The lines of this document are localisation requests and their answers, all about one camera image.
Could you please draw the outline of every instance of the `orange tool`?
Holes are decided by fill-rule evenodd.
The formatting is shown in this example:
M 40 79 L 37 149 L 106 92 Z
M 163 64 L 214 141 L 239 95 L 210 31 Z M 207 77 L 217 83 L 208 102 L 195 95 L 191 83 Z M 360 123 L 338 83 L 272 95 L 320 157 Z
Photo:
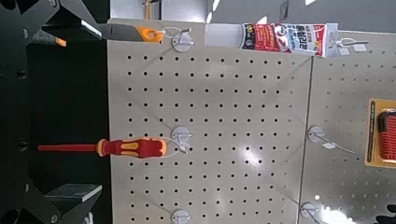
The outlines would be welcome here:
M 38 146 L 39 151 L 62 152 L 97 152 L 99 156 L 121 155 L 140 159 L 161 157 L 166 153 L 166 143 L 158 138 L 138 138 L 134 140 L 107 141 L 102 139 L 98 144 L 65 144 Z

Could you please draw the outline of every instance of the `metal rod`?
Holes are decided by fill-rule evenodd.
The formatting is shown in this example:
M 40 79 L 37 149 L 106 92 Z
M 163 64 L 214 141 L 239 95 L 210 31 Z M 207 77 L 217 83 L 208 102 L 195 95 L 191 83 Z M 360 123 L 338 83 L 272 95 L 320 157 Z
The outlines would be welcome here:
M 310 210 L 311 209 L 309 209 L 309 210 L 305 209 L 305 211 L 308 213 L 308 215 L 311 216 L 312 219 L 314 219 L 314 222 L 317 223 L 317 224 L 320 224 L 320 222 L 314 217 L 314 215 L 311 214 Z

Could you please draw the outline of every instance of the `pegboard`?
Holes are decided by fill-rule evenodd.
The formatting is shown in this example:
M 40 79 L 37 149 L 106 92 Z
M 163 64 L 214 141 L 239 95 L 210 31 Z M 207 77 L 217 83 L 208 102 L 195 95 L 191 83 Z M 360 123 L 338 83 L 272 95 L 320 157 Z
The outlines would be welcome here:
M 168 224 L 177 209 L 191 223 L 295 223 L 312 59 L 207 48 L 201 23 L 110 22 L 192 27 L 195 42 L 107 42 L 110 138 L 193 133 L 188 155 L 111 158 L 113 223 Z
M 367 52 L 348 57 L 315 59 L 308 126 L 318 125 L 348 154 L 307 142 L 301 203 L 311 202 L 316 217 L 329 207 L 350 217 L 349 223 L 376 223 L 375 216 L 389 215 L 395 203 L 396 173 L 364 165 L 368 101 L 396 96 L 396 35 L 344 32 L 343 36 L 369 40 Z M 300 223 L 313 223 L 300 218 Z

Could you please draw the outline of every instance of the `price tag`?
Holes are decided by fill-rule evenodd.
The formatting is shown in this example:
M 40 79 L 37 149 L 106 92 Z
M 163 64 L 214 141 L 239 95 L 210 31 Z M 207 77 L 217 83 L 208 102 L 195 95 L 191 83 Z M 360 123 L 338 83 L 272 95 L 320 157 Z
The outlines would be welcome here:
M 349 50 L 347 48 L 338 48 L 338 50 L 340 50 L 340 54 L 343 56 L 349 55 Z
M 364 45 L 353 45 L 353 49 L 356 50 L 356 52 L 367 51 L 367 48 Z
M 326 147 L 327 149 L 333 149 L 335 148 L 335 145 L 332 143 L 325 143 L 322 145 L 323 147 Z

